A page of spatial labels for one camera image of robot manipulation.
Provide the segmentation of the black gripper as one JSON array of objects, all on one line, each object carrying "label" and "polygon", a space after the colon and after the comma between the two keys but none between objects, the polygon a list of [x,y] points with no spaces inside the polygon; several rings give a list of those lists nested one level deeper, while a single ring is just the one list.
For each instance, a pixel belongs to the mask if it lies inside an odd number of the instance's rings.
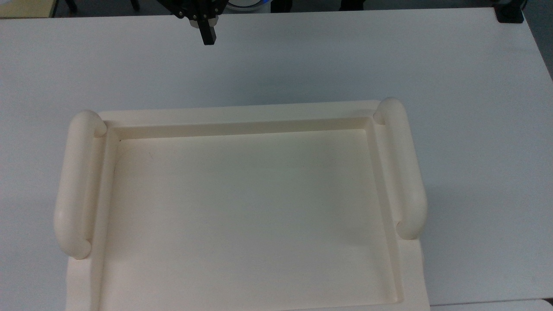
[{"label": "black gripper", "polygon": [[180,19],[187,18],[191,25],[199,28],[204,45],[216,41],[215,25],[224,12],[227,0],[159,0],[171,14]]}]

